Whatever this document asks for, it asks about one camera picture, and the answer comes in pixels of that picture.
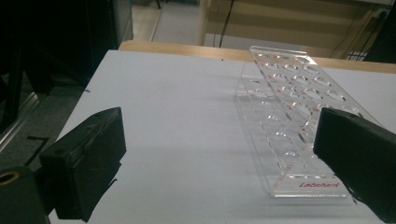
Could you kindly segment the metal floor rail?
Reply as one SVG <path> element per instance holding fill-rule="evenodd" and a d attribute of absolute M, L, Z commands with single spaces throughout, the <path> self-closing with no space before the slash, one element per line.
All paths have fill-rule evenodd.
<path fill-rule="evenodd" d="M 1 134 L 0 134 L 0 152 L 2 152 L 24 123 L 29 119 L 33 110 L 40 104 L 39 95 L 32 92 L 20 105 L 19 115 Z"/>

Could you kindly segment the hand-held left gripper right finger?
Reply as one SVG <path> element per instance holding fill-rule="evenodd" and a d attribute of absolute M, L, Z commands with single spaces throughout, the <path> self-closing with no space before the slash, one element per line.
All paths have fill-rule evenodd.
<path fill-rule="evenodd" d="M 382 221 L 396 223 L 396 134 L 358 115 L 320 112 L 314 153 L 349 193 Z"/>

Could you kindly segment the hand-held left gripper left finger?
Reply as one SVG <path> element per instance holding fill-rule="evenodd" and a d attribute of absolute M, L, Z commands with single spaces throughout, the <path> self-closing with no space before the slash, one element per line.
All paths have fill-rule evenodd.
<path fill-rule="evenodd" d="M 39 159 L 44 172 L 54 180 L 58 218 L 87 222 L 114 182 L 125 153 L 118 107 L 89 116 L 43 151 Z"/>

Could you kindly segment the light wooden cabinet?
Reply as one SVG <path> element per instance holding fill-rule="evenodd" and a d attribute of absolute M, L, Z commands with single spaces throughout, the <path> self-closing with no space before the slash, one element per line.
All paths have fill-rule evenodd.
<path fill-rule="evenodd" d="M 345 59 L 367 50 L 396 0 L 198 0 L 196 43 L 297 49 Z"/>

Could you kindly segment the dark cabinet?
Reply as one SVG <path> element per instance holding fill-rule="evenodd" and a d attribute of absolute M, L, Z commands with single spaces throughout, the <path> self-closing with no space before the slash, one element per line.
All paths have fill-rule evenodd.
<path fill-rule="evenodd" d="M 132 0 L 86 0 L 88 27 L 95 51 L 118 49 L 134 38 Z"/>

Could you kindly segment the clear acrylic test tube rack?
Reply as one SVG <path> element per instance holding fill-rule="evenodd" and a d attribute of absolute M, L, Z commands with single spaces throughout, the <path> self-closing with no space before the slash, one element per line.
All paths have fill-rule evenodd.
<path fill-rule="evenodd" d="M 313 152 L 320 111 L 375 119 L 307 53 L 253 46 L 235 103 L 273 197 L 341 198 L 346 187 Z"/>

